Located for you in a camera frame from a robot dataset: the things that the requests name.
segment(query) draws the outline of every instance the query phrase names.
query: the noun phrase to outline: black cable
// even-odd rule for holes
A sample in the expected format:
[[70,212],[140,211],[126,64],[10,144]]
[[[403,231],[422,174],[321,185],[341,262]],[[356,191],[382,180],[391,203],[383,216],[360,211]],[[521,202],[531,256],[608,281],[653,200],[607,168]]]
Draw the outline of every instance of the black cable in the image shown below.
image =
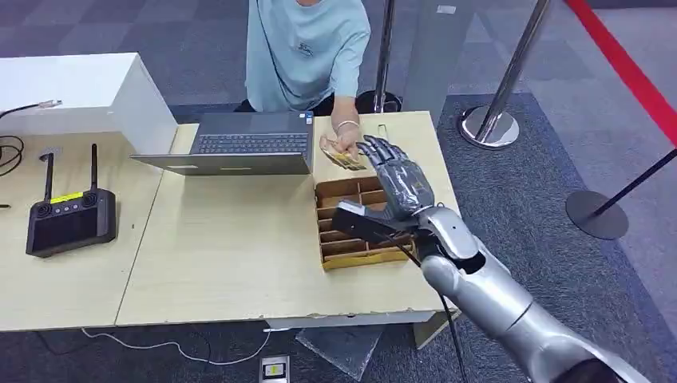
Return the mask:
[[442,306],[444,306],[445,309],[446,320],[449,322],[449,331],[451,331],[453,347],[456,349],[456,359],[458,361],[458,368],[461,371],[461,379],[464,383],[468,383],[468,376],[465,374],[465,365],[463,363],[463,357],[461,356],[461,345],[458,341],[458,334],[456,333],[456,323],[451,320],[451,312],[449,311],[449,307],[446,305],[444,296],[442,296],[442,294],[439,295],[440,299],[442,300]]
[[[3,118],[4,116],[6,116],[10,113],[19,112],[19,111],[25,110],[25,109],[37,108],[38,106],[40,106],[40,104],[24,105],[24,106],[20,106],[18,108],[9,109],[9,110],[6,110],[6,111],[0,113],[0,118]],[[23,140],[21,138],[17,137],[17,136],[0,136],[0,139],[2,139],[2,138],[12,138],[12,139],[18,140],[21,143],[21,147],[17,148],[14,145],[0,145],[0,160],[2,160],[2,154],[3,154],[2,151],[5,148],[12,148],[13,150],[16,151],[16,154],[14,154],[14,156],[12,158],[10,158],[9,160],[0,164],[0,168],[10,164],[12,161],[15,161],[15,160],[17,161],[14,165],[12,165],[12,167],[9,170],[6,170],[6,171],[0,173],[0,177],[10,174],[14,169],[16,169],[19,166],[19,164],[21,164],[21,162],[23,161],[23,148],[25,147]]]
[[411,251],[408,251],[408,250],[406,249],[406,247],[404,247],[403,245],[399,244],[398,241],[396,241],[395,239],[393,239],[393,237],[389,237],[388,235],[379,234],[379,233],[375,233],[375,234],[378,235],[378,236],[380,236],[381,238],[385,239],[386,241],[390,242],[390,243],[393,244],[394,246],[396,246],[396,247],[397,247],[398,249],[400,249],[404,254],[406,254],[407,257],[409,257],[409,259],[411,260],[411,262],[414,263],[414,265],[416,265],[416,266],[418,266],[418,267],[421,267],[421,261],[419,261],[418,259],[416,259],[416,257],[414,257],[414,255],[411,254]]
[[10,174],[14,169],[17,168],[17,166],[19,166],[19,164],[21,164],[21,162],[23,160],[23,148],[25,147],[23,140],[21,138],[17,137],[17,136],[0,136],[0,139],[2,139],[2,138],[12,138],[12,139],[18,140],[19,143],[21,143],[21,147],[17,148],[14,145],[0,145],[0,160],[2,160],[3,150],[5,148],[11,148],[16,152],[12,158],[8,159],[5,162],[2,162],[0,164],[0,168],[2,168],[3,166],[6,166],[7,164],[10,164],[12,161],[18,159],[17,162],[14,165],[12,165],[11,168],[9,168],[8,170],[0,173],[0,177],[5,176],[7,174]]
[[81,349],[86,349],[87,347],[93,345],[96,342],[96,340],[91,340],[89,342],[86,342],[86,343],[83,343],[83,344],[78,345],[76,347],[73,347],[72,349],[69,349],[67,351],[56,351],[49,345],[49,343],[47,342],[45,337],[42,334],[40,334],[39,331],[34,331],[33,334],[38,336],[40,343],[42,343],[42,345],[45,347],[45,349],[47,349],[47,351],[49,351],[49,353],[51,353],[55,357],[60,357],[62,355],[68,355],[69,353],[76,353],[77,351],[80,351]]
[[3,118],[4,116],[6,116],[10,113],[19,112],[19,111],[25,110],[25,109],[37,108],[38,106],[40,106],[40,104],[24,105],[24,106],[20,106],[18,108],[9,109],[9,110],[6,110],[5,112],[1,112],[0,118]]

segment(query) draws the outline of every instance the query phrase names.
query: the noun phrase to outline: table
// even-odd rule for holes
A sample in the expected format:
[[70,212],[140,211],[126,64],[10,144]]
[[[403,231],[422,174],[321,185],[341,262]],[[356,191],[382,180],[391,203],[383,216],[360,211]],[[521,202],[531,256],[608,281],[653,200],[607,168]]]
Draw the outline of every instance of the table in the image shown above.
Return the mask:
[[[0,203],[12,206],[0,209],[0,330],[112,326],[161,174],[130,160],[132,146],[119,132],[23,139],[22,164],[0,178]],[[29,209],[45,192],[46,163],[38,157],[57,151],[53,196],[81,192],[89,188],[94,143],[99,187],[117,196],[117,239],[48,259],[27,255]]]
[[[172,152],[188,152],[196,128],[181,125]],[[316,141],[330,130],[329,117],[315,119]],[[437,200],[458,211],[428,112],[362,116],[362,130],[402,147]],[[61,149],[54,167],[54,195],[61,195],[88,187],[92,143],[100,187],[119,202],[117,239],[49,259],[26,255],[29,207],[44,191],[40,151]],[[445,325],[439,297],[410,262],[321,266],[315,184],[373,169],[349,172],[316,150],[312,176],[184,177],[130,160],[132,152],[119,132],[26,137],[25,162],[0,179],[0,203],[13,205],[0,211],[0,330],[413,322],[423,346]]]
[[[384,124],[385,136],[426,172],[437,200],[458,211],[428,112],[361,118],[365,133]],[[316,118],[315,140],[329,127],[329,117]],[[180,126],[172,152],[188,152],[196,128]],[[315,183],[373,174],[338,168],[319,150],[312,176],[165,172],[116,325],[265,319],[281,328],[429,320],[441,303],[413,263],[329,272],[320,265]]]

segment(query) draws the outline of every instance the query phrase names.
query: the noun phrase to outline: red barrier rope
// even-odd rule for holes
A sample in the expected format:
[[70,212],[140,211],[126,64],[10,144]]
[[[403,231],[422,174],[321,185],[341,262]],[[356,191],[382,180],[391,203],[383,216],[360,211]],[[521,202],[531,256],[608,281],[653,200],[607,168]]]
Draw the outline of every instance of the red barrier rope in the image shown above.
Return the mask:
[[565,0],[644,110],[677,146],[677,112],[613,37],[585,0]]

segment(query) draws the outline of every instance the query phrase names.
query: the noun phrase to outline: cardboard box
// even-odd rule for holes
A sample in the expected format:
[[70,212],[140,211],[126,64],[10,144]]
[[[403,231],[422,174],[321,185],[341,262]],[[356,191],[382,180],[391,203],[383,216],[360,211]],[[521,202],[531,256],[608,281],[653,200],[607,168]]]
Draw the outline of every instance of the cardboard box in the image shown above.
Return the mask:
[[[386,206],[386,193],[376,177],[329,181],[315,186],[320,262],[324,270],[408,259],[390,242],[367,243],[340,231],[332,231],[331,217],[342,199],[361,203],[374,210],[382,210]],[[409,235],[395,240],[415,254],[414,242]]]

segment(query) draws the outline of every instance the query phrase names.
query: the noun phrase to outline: paper money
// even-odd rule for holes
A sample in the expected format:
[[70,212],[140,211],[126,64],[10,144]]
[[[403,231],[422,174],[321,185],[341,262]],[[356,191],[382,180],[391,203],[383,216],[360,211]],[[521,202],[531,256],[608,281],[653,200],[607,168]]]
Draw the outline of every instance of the paper money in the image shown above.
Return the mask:
[[337,152],[335,149],[335,145],[336,141],[330,140],[326,136],[320,137],[319,141],[320,149],[322,149],[324,155],[327,156],[327,158],[335,165],[352,171],[366,169],[364,165],[360,164],[350,154]]

